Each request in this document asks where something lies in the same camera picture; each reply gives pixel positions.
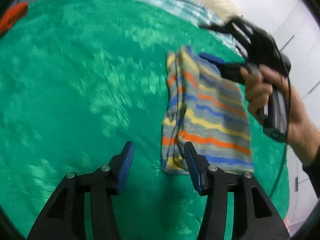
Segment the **person's right hand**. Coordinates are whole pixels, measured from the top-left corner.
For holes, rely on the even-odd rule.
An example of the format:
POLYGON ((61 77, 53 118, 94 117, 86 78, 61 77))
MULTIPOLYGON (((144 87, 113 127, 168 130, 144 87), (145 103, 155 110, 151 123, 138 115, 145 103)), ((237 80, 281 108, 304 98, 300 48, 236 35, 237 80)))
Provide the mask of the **person's right hand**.
POLYGON ((244 67, 240 73, 245 80, 245 98, 248 111, 259 123, 258 111, 268 103, 273 87, 284 94, 286 104, 290 107, 287 143, 291 146, 302 164, 310 166, 319 150, 319 130, 307 115, 304 104, 295 87, 288 79, 266 65, 260 66, 259 73, 249 73, 244 67))

